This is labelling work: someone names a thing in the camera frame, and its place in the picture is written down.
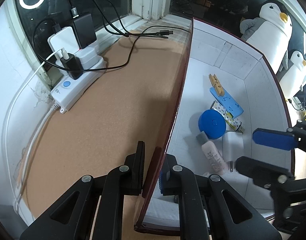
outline clothespin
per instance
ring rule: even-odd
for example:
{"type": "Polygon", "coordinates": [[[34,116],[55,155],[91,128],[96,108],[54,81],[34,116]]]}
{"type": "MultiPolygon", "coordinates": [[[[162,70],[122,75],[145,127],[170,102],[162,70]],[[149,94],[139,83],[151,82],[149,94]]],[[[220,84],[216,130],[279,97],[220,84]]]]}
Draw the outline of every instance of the clothespin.
{"type": "Polygon", "coordinates": [[[209,80],[211,81],[212,86],[214,87],[216,93],[218,96],[224,96],[225,95],[225,90],[222,87],[222,85],[220,84],[217,76],[214,74],[214,76],[212,76],[211,74],[209,74],[209,80]]]}

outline cork board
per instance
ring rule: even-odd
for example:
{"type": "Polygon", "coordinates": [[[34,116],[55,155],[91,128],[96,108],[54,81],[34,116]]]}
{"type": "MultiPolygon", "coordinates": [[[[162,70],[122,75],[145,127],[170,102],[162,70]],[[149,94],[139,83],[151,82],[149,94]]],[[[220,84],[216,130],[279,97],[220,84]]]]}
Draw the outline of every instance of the cork board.
{"type": "MultiPolygon", "coordinates": [[[[123,64],[133,38],[121,38],[102,56],[123,64]]],[[[98,177],[122,165],[146,144],[145,173],[175,82],[183,44],[140,38],[127,66],[107,71],[65,114],[55,112],[40,136],[23,199],[35,217],[85,174],[98,177]]],[[[123,238],[164,238],[133,231],[136,196],[125,196],[123,238]]]]}

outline window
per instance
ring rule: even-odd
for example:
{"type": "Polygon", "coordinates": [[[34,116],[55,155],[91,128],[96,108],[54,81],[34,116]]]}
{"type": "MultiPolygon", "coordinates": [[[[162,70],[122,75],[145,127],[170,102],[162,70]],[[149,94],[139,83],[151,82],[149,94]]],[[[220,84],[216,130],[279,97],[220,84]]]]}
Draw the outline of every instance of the window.
{"type": "MultiPolygon", "coordinates": [[[[241,37],[240,22],[258,17],[260,5],[267,0],[171,0],[170,12],[181,17],[205,19],[241,37]]],[[[297,49],[306,56],[306,33],[292,16],[292,35],[288,51],[297,49]]]]}
{"type": "MultiPolygon", "coordinates": [[[[117,20],[117,15],[112,6],[106,0],[96,0],[112,22],[117,20]]],[[[110,0],[121,17],[130,13],[131,0],[110,0]]],[[[71,18],[69,13],[70,5],[68,0],[15,0],[18,15],[21,20],[23,29],[31,43],[34,27],[36,24],[47,17],[54,18],[58,22],[64,22],[71,18]]],[[[90,12],[92,14],[95,30],[103,27],[102,16],[91,0],[72,0],[79,13],[90,12]]],[[[35,37],[37,51],[42,56],[47,57],[52,53],[47,39],[51,36],[52,28],[50,22],[40,25],[35,37]]]]}

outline bottle cap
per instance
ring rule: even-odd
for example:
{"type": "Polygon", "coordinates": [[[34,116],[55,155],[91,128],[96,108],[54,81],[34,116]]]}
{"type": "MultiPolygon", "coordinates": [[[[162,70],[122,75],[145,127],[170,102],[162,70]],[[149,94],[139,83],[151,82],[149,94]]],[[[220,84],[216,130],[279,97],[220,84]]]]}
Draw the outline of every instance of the bottle cap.
{"type": "Polygon", "coordinates": [[[203,144],[205,144],[209,141],[209,139],[208,139],[208,137],[207,137],[207,135],[204,131],[196,136],[196,140],[198,141],[198,143],[200,145],[203,145],[203,144]]]}
{"type": "Polygon", "coordinates": [[[211,140],[221,137],[226,131],[224,117],[214,109],[208,109],[198,119],[198,128],[211,140]]]}

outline penguin beak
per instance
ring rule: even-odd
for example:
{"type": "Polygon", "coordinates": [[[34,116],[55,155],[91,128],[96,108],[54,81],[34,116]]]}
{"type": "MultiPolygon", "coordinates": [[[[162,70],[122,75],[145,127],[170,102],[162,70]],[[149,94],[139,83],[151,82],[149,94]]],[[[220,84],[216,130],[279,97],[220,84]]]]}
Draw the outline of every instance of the penguin beak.
{"type": "Polygon", "coordinates": [[[286,23],[286,22],[288,21],[288,15],[287,15],[287,14],[285,14],[285,13],[280,13],[279,16],[280,16],[280,18],[282,19],[282,21],[283,21],[284,23],[286,23]]]}

